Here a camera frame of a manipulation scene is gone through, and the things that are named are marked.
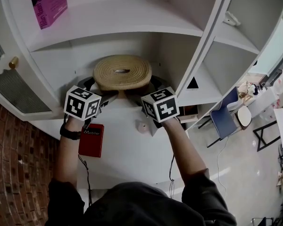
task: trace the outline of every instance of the white bookcase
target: white bookcase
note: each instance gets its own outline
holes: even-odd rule
[[[50,85],[52,100],[62,107],[66,91],[92,76],[102,58],[139,55],[168,80],[180,106],[199,105],[199,119],[255,63],[283,14],[283,0],[67,1],[55,23],[40,30],[31,0],[1,0],[18,46]],[[223,23],[227,10],[241,26]],[[199,89],[187,90],[193,77]]]

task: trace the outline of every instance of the black watch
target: black watch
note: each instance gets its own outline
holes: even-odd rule
[[[64,123],[61,126],[60,129],[60,135],[72,140],[79,140],[81,138],[81,132],[80,131],[69,131],[65,128],[65,124],[66,124],[66,117],[67,115],[65,114],[64,116]]]

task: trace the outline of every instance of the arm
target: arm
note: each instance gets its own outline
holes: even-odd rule
[[[216,221],[214,225],[237,225],[215,183],[209,179],[204,161],[180,123],[172,118],[162,124],[169,135],[176,163],[185,184],[182,202],[200,213],[205,221]]]
[[[69,131],[81,131],[84,122],[69,117],[65,128]],[[61,136],[53,178],[60,182],[70,182],[76,187],[77,163],[80,140],[71,140]]]
[[[83,121],[70,117],[65,125],[69,131],[81,131]],[[46,226],[82,225],[84,202],[76,190],[80,140],[61,137],[53,179],[49,188],[48,221]]]
[[[178,120],[171,118],[162,125],[168,133],[181,177],[187,185],[192,175],[204,171],[207,167]]]

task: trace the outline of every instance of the door knob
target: door knob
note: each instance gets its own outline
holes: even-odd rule
[[[12,70],[14,70],[14,69],[17,68],[18,63],[19,63],[19,59],[18,59],[18,57],[15,56],[15,57],[13,57],[13,59],[10,61],[10,63],[8,65]]]

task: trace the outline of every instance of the black shirt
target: black shirt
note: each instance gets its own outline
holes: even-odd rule
[[[52,180],[46,226],[60,225],[216,225],[235,226],[208,170],[194,175],[183,190],[182,202],[143,183],[122,183],[85,213],[84,202],[70,183]]]

